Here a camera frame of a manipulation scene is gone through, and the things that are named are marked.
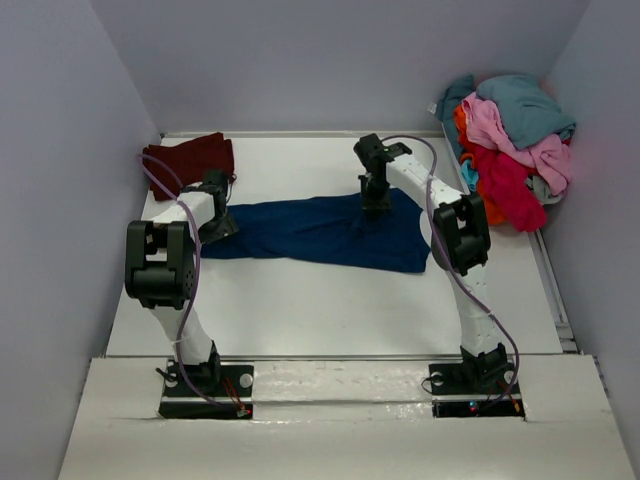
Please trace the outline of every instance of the maroon towel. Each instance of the maroon towel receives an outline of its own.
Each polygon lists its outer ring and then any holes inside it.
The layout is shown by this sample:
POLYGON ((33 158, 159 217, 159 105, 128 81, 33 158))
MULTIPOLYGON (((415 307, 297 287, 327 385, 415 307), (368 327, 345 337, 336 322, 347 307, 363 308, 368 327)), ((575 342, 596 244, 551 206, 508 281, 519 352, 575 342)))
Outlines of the maroon towel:
MULTIPOLYGON (((225 172, 229 175, 230 181, 235 178, 231 140, 225 140, 222 133, 194 138, 175 147, 149 145, 143 153, 164 162, 176 173, 183 186, 201 182, 205 171, 212 168, 225 172)), ((173 194, 179 195, 180 186, 176 185, 170 173, 148 160, 144 160, 144 165, 173 194)), ((156 200, 169 200, 169 197, 153 182, 151 182, 151 191, 156 200)))

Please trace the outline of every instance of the blue cloth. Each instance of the blue cloth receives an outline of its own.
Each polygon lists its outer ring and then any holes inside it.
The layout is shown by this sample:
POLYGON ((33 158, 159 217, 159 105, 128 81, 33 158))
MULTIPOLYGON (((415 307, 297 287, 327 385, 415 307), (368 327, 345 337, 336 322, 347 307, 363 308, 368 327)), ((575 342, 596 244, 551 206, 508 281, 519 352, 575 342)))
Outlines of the blue cloth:
POLYGON ((490 78, 478 85, 476 93, 498 105, 504 130, 518 150, 535 145, 552 133, 566 140, 576 129, 575 118, 562 113, 531 75, 490 78))
POLYGON ((445 90, 436 108, 436 118, 444 125, 444 131, 457 160, 460 160, 464 148, 458 143, 458 129, 453 119, 453 111, 471 93, 473 93, 473 75, 466 75, 453 82, 445 90))
POLYGON ((365 217, 360 194, 230 206, 240 231, 204 245, 206 258, 290 257, 318 263, 424 272, 430 249, 420 233, 422 210, 392 189, 392 209, 365 217))
POLYGON ((464 181, 467 182, 469 190, 475 192, 479 177, 478 172, 471 167, 471 160, 462 162, 462 165, 460 165, 460 173, 462 173, 464 181))

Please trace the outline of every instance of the fabric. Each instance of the fabric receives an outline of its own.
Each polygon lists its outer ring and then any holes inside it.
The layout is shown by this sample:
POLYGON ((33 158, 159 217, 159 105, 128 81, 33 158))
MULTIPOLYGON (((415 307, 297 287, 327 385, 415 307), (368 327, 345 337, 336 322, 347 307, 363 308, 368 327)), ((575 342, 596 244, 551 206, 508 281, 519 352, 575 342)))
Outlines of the fabric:
POLYGON ((531 147, 552 133, 565 140, 576 129, 575 119, 562 113, 531 75, 490 78, 478 85, 476 93, 498 106, 504 130, 518 150, 531 147))
POLYGON ((467 116, 462 108, 462 103, 453 111, 453 120, 456 124, 456 128, 458 129, 458 143, 462 145, 462 148, 466 152, 473 152, 473 144, 467 138, 467 116))
POLYGON ((472 93, 462 101, 467 118, 466 135, 470 142, 490 150, 500 150, 517 162, 534 168, 544 178, 553 195, 563 192, 571 181, 571 152, 558 135, 551 134, 541 142, 517 150, 502 126, 497 105, 481 100, 472 93))
POLYGON ((456 159, 462 155, 463 147, 455 139, 458 138, 458 130, 456 129, 453 111, 460 105, 462 99, 473 92, 473 75, 466 75, 453 82, 444 92, 442 98, 438 101, 436 108, 436 118, 440 120, 444 126, 449 143, 456 159))
POLYGON ((484 193, 520 232, 533 232, 547 221, 540 202, 525 185, 527 170, 505 153, 476 145, 474 151, 484 193))
POLYGON ((562 194, 553 195, 551 193, 551 187, 549 187, 549 184, 538 175, 529 174, 527 180, 525 181, 525 185, 529 190, 533 192, 535 197, 542 205, 553 205, 554 203, 558 203, 563 198, 562 194))
POLYGON ((478 193, 478 195, 480 195, 480 197, 482 197, 484 210, 487 213, 487 223, 489 223, 489 225, 500 225, 502 223, 506 223, 507 217, 504 216, 504 213, 502 213, 500 207, 496 205, 496 202, 493 200, 493 198, 487 195, 482 180, 478 180, 478 183, 476 184, 476 192, 478 193))
POLYGON ((462 165, 460 165, 460 173, 462 173, 462 177, 467 183, 469 190, 475 192, 479 177, 478 172, 471 167, 470 159, 465 160, 462 165))
POLYGON ((420 233, 422 210, 390 190, 392 209, 371 219, 360 194, 230 206, 240 231, 204 245, 206 258, 289 257, 318 263, 424 272, 429 246, 420 233))
MULTIPOLYGON (((209 169, 224 171, 231 181, 235 178, 231 140, 225 140, 222 133, 194 138, 175 147, 149 145, 143 153, 164 162, 176 173, 183 186, 201 182, 204 179, 204 173, 209 169)), ((174 195, 180 193, 180 187, 171 174, 153 162, 148 160, 143 162, 174 195)), ((169 200, 169 197, 154 182, 151 182, 151 191, 156 200, 169 200)))

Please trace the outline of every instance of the teal cloth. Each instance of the teal cloth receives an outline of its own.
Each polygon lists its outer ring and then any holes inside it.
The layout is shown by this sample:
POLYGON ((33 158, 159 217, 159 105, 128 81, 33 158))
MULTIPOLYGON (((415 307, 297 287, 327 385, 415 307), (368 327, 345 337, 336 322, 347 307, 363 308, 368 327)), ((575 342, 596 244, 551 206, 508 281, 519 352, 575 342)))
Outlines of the teal cloth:
POLYGON ((444 125, 444 131, 457 160, 460 160, 464 149, 458 143, 458 129, 453 119, 453 111, 471 93, 473 93, 473 75, 466 75, 453 82, 445 90, 436 108, 436 118, 444 125))
POLYGON ((478 176, 478 172, 471 167, 471 160, 465 160, 462 162, 462 165, 460 165, 460 172, 464 177, 464 181, 467 182, 469 190, 475 192, 476 185, 478 184, 480 177, 478 176))
POLYGON ((504 130, 518 150, 535 145, 552 133, 566 140, 576 129, 576 120, 562 113, 532 75, 490 78, 478 85, 476 93, 498 105, 504 130))

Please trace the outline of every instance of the gray cloth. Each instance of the gray cloth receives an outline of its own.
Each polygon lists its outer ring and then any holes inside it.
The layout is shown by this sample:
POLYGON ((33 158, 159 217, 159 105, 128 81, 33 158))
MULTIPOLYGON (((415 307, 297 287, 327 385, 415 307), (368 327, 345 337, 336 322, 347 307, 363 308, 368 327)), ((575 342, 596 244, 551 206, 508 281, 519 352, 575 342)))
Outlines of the gray cloth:
POLYGON ((576 121, 539 87, 531 75, 503 75, 478 85, 483 100, 498 105, 504 130, 511 143, 523 150, 552 133, 566 140, 576 129, 576 121))
POLYGON ((553 195, 549 184, 538 175, 529 175, 524 184, 533 192, 540 205, 552 205, 562 200, 563 194, 553 195))
POLYGON ((460 160, 464 149, 458 143, 458 129, 453 119, 453 111, 462 103, 465 97, 473 93, 473 75, 466 75, 453 82, 438 101, 436 118, 444 125, 451 149, 457 160, 460 160))

